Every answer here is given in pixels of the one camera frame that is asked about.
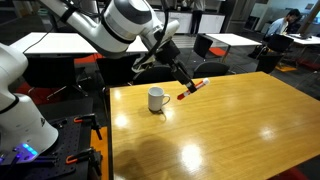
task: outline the black stand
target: black stand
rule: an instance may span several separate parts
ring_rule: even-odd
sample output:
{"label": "black stand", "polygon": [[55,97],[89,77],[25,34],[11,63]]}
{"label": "black stand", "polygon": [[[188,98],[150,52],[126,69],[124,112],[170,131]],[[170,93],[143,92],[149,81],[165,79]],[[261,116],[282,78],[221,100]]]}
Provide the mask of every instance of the black stand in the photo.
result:
{"label": "black stand", "polygon": [[[60,177],[69,179],[73,178],[72,174],[79,170],[77,169],[78,165],[83,163],[86,164],[85,171],[87,172],[89,159],[83,159],[78,164],[66,163],[68,156],[78,154],[83,146],[90,147],[91,125],[75,123],[75,117],[77,116],[48,121],[59,131],[59,137],[55,144],[32,163],[16,164],[12,169],[8,169],[8,166],[1,166],[0,174],[10,170],[5,179],[54,179]],[[86,138],[89,138],[89,141],[83,143],[82,134],[86,134]],[[91,162],[94,163],[95,171],[97,171],[95,174],[100,175],[101,154],[94,152],[91,159],[94,159]]]}

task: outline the cable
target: cable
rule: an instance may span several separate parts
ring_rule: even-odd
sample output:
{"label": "cable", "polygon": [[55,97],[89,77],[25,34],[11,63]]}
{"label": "cable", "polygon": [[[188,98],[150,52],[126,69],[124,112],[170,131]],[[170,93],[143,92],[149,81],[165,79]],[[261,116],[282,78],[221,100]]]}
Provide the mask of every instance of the cable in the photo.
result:
{"label": "cable", "polygon": [[144,62],[146,62],[153,54],[155,54],[155,52],[157,51],[157,49],[159,48],[159,46],[162,42],[164,35],[166,34],[168,20],[169,20],[169,7],[168,7],[166,0],[161,0],[161,3],[162,3],[162,7],[164,9],[164,15],[165,15],[165,22],[164,22],[164,27],[161,31],[161,36],[158,39],[158,41],[156,42],[156,44],[151,48],[151,50],[137,64],[133,65],[133,68],[138,68]]}
{"label": "cable", "polygon": [[33,46],[35,46],[39,42],[41,42],[53,29],[54,29],[54,27],[52,26],[51,29],[45,35],[43,35],[37,42],[33,43],[31,46],[29,46],[27,49],[25,49],[22,53],[25,54],[26,51],[28,51],[30,48],[32,48]]}

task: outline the mug handle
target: mug handle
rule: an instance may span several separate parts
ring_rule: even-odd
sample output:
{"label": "mug handle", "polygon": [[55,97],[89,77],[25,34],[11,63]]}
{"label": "mug handle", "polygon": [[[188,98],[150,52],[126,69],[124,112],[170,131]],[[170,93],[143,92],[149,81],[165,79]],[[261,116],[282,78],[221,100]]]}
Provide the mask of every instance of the mug handle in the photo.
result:
{"label": "mug handle", "polygon": [[165,97],[167,97],[168,100],[167,100],[166,102],[164,102],[164,103],[162,104],[162,106],[166,105],[166,104],[170,101],[170,95],[169,95],[169,94],[164,94],[164,95],[163,95],[163,99],[164,99]]}

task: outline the white table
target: white table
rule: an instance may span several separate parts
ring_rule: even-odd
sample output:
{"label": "white table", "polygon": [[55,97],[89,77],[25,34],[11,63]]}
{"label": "white table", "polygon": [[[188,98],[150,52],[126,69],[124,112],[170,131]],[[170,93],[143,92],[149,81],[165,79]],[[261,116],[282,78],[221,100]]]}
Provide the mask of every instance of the white table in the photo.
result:
{"label": "white table", "polygon": [[299,34],[290,34],[290,35],[285,35],[286,37],[289,37],[291,39],[293,39],[294,43],[297,43],[297,44],[300,44],[300,45],[303,45],[303,48],[302,50],[298,53],[298,55],[293,58],[293,59],[296,59],[296,58],[299,58],[299,57],[302,57],[306,48],[308,47],[308,45],[316,45],[316,44],[320,44],[320,38],[319,37],[316,37],[316,36],[312,36],[311,38],[308,38],[308,39],[299,39],[299,38],[295,38],[294,36],[296,37],[300,37]]}
{"label": "white table", "polygon": [[261,45],[261,43],[252,41],[250,39],[232,34],[232,33],[225,33],[225,34],[206,34],[209,38],[216,39],[228,45],[226,54],[224,55],[222,62],[225,62],[226,57],[230,51],[232,46],[257,46]]}
{"label": "white table", "polygon": [[[30,33],[11,47],[24,52],[39,41],[46,33]],[[128,53],[147,52],[139,36],[129,45]],[[92,54],[97,51],[77,33],[49,33],[39,43],[28,49],[25,54]]]}
{"label": "white table", "polygon": [[291,34],[291,36],[289,35],[285,35],[285,36],[293,39],[295,43],[298,43],[301,45],[320,44],[320,38],[316,36],[312,36],[312,38],[308,38],[308,39],[299,39],[294,37],[294,36],[299,37],[300,36],[299,34]]}

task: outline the table leg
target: table leg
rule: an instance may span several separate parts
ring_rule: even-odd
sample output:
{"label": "table leg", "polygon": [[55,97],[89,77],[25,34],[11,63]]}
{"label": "table leg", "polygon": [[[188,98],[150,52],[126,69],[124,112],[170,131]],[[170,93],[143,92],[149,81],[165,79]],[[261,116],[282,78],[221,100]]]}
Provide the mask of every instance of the table leg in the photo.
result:
{"label": "table leg", "polygon": [[[300,51],[300,53],[299,53],[299,55],[298,55],[298,58],[302,58],[302,55],[304,54],[304,52],[306,51],[306,49],[307,49],[307,46],[305,45],[305,46],[302,48],[302,50]],[[295,60],[296,67],[298,67],[298,61],[297,61],[298,58],[296,58],[296,60]]]}
{"label": "table leg", "polygon": [[231,48],[231,46],[228,45],[227,51],[226,51],[226,53],[224,54],[224,56],[223,56],[223,58],[222,58],[222,62],[223,62],[223,63],[226,62],[226,59],[227,59],[227,56],[228,56],[228,54],[229,54],[230,48]]}

